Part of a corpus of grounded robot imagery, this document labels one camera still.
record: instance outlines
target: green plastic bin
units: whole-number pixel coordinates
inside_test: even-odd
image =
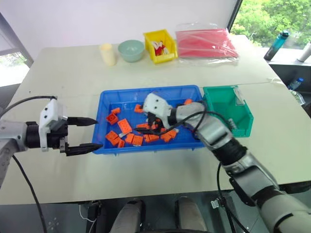
[[[254,117],[239,95],[238,86],[203,87],[203,90],[208,110],[222,114],[227,120],[232,119],[237,126],[232,130],[235,137],[249,137]]]

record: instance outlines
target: light green bowl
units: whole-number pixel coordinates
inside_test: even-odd
[[[119,44],[118,51],[127,62],[137,62],[144,55],[144,44],[139,40],[126,40]]]

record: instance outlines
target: blue plastic tray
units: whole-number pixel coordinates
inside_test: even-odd
[[[192,137],[191,132],[188,129],[185,129],[182,126],[178,127],[179,133],[176,138],[172,139],[169,143],[165,143],[160,139],[152,143],[143,142],[140,147],[134,147],[128,143],[125,143],[124,148],[112,146],[112,144],[105,138],[106,134],[111,130],[119,134],[121,133],[121,130],[117,123],[110,125],[106,121],[108,114],[110,114],[112,109],[119,107],[121,108],[121,113],[117,114],[119,120],[126,118],[132,129],[135,128],[137,124],[145,123],[147,118],[146,115],[135,113],[134,108],[136,104],[142,105],[147,95],[151,92],[164,98],[173,107],[176,107],[178,104],[183,104],[186,99],[192,99],[193,101],[202,100],[199,88],[195,85],[103,91],[99,100],[96,117],[98,124],[95,125],[92,140],[93,143],[103,144],[103,147],[94,151],[95,154],[117,154],[135,151],[185,148],[194,149],[204,146],[200,141],[195,140]]]

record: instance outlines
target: white cylindrical object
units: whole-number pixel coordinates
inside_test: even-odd
[[[304,62],[311,55],[311,42],[309,42],[302,51],[302,54],[297,58],[297,60]]]
[[[111,44],[102,44],[100,46],[100,51],[101,51],[101,55],[103,58],[103,61],[108,65],[108,66],[114,66],[117,62],[115,53],[112,49],[112,45]]]

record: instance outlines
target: tabletop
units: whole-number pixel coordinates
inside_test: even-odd
[[[50,48],[39,55],[12,102],[53,94],[68,116],[96,117],[104,90],[195,84],[199,87],[238,84],[253,116],[249,138],[238,138],[279,183],[310,180],[311,120],[277,75],[256,57],[246,37],[235,36],[237,65],[183,67],[177,61],[154,65],[145,55],[133,64],[121,59],[106,67],[98,46]],[[44,100],[16,107],[4,116],[38,121]],[[94,126],[69,127],[69,143],[90,142]],[[41,203],[98,200],[216,190],[218,161],[206,148],[66,157],[59,150],[17,153]],[[222,170],[223,189],[232,189]],[[15,163],[1,187],[0,204],[34,203]]]

